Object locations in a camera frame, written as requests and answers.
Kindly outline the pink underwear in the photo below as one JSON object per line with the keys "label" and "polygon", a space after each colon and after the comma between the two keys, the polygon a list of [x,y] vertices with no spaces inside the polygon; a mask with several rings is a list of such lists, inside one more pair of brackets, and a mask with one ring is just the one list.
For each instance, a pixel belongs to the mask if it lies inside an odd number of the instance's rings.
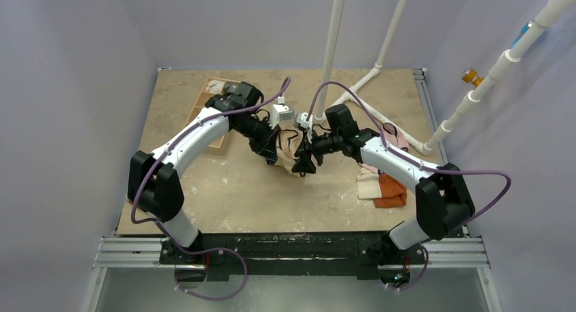
{"label": "pink underwear", "polygon": [[[382,124],[384,131],[384,138],[388,144],[395,146],[396,148],[403,150],[405,152],[409,151],[410,144],[408,143],[405,135],[390,122],[385,122]],[[359,166],[365,170],[368,170],[375,174],[383,174],[383,172],[376,167],[370,166],[368,164],[362,163]]]}

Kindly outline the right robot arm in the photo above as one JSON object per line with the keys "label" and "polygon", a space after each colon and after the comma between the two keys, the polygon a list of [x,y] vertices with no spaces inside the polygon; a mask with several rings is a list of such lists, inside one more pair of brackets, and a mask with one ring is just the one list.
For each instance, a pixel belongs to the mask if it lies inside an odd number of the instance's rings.
{"label": "right robot arm", "polygon": [[416,200],[416,215],[388,232],[381,245],[383,257],[398,262],[408,248],[427,239],[441,240],[465,223],[475,207],[459,169],[453,164],[438,166],[415,157],[393,145],[370,128],[360,129],[350,109],[339,104],[325,112],[329,130],[305,138],[295,153],[292,172],[313,174],[323,156],[334,152],[353,158],[392,177],[411,191]]}

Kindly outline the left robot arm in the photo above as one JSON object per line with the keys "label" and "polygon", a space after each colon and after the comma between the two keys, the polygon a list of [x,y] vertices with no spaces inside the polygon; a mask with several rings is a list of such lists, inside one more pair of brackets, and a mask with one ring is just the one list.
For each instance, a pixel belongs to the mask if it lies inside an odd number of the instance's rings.
{"label": "left robot arm", "polygon": [[241,82],[213,95],[182,131],[150,153],[139,150],[130,160],[127,198],[140,207],[177,243],[176,255],[187,264],[202,257],[202,233],[183,209],[180,178],[210,144],[230,131],[249,141],[252,152],[267,164],[277,161],[277,126],[257,111],[268,104],[254,85]]}

